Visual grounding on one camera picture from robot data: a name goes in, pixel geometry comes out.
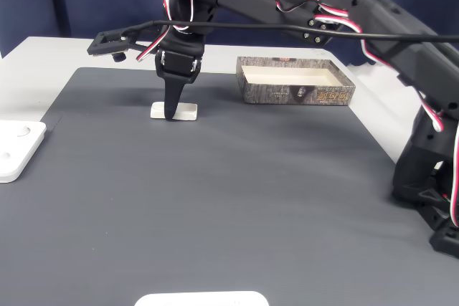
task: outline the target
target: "open box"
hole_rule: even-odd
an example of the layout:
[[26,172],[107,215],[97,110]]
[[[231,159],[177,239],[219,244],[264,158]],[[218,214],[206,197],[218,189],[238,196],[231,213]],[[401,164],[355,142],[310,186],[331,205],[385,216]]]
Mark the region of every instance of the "open box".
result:
[[236,76],[251,104],[348,105],[356,88],[329,59],[238,57]]

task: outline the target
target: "white plastic base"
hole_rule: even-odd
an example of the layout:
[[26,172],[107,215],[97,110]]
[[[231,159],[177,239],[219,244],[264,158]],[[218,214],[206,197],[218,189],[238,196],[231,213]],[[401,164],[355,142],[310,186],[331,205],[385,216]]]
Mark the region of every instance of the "white plastic base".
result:
[[[151,107],[151,118],[164,117],[164,102],[155,102]],[[198,118],[198,105],[191,103],[179,103],[174,120],[196,121]]]
[[44,138],[41,122],[0,120],[0,183],[18,179]]
[[150,294],[136,306],[269,306],[258,292]]

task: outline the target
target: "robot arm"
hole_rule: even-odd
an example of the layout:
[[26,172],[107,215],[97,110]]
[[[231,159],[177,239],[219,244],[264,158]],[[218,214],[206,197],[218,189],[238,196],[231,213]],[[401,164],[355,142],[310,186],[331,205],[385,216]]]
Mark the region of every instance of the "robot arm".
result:
[[[362,40],[364,54],[396,69],[403,83],[426,95],[422,99],[426,112],[420,110],[395,169],[393,195],[419,208],[436,231],[431,239],[435,249],[459,258],[459,233],[453,236],[450,230],[451,225],[458,225],[459,52],[440,43],[444,38],[390,0],[165,0],[164,6],[169,19],[196,25],[173,27],[168,22],[149,47],[136,42],[140,31],[154,23],[104,32],[88,53],[112,54],[116,61],[126,58],[123,52],[127,49],[142,52],[139,61],[155,54],[156,72],[165,82],[166,119],[173,118],[184,86],[199,74],[205,36],[212,30],[206,24],[220,7],[273,27],[302,26],[286,33],[315,47],[325,45],[331,36],[345,35],[337,32],[342,26],[358,33],[380,34],[378,40],[370,34],[366,38],[371,36],[371,40]],[[428,38],[388,40],[391,33]],[[457,37],[450,41],[459,42]],[[435,172],[440,161],[443,165]]]

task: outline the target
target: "black cable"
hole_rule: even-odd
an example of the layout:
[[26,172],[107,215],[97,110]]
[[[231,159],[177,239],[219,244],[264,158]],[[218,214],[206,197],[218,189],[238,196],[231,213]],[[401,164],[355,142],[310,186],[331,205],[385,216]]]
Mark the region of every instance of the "black cable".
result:
[[459,43],[459,35],[419,35],[419,34],[357,34],[353,32],[334,32],[331,30],[313,29],[291,24],[233,24],[212,23],[207,21],[148,21],[125,29],[121,36],[125,37],[133,32],[157,25],[177,25],[180,27],[205,27],[222,29],[255,29],[255,30],[286,30],[290,32],[303,32],[317,36],[338,37],[342,39],[367,39],[372,41],[398,41],[398,42],[448,42]]

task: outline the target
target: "dark gray mat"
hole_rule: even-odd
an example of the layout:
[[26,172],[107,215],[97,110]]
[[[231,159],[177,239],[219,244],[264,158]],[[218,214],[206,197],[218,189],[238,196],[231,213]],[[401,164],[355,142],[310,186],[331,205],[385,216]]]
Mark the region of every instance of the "dark gray mat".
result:
[[347,107],[246,105],[233,75],[149,119],[151,72],[78,70],[0,186],[0,305],[131,306],[255,290],[272,306],[455,302],[459,262],[389,198],[393,163]]

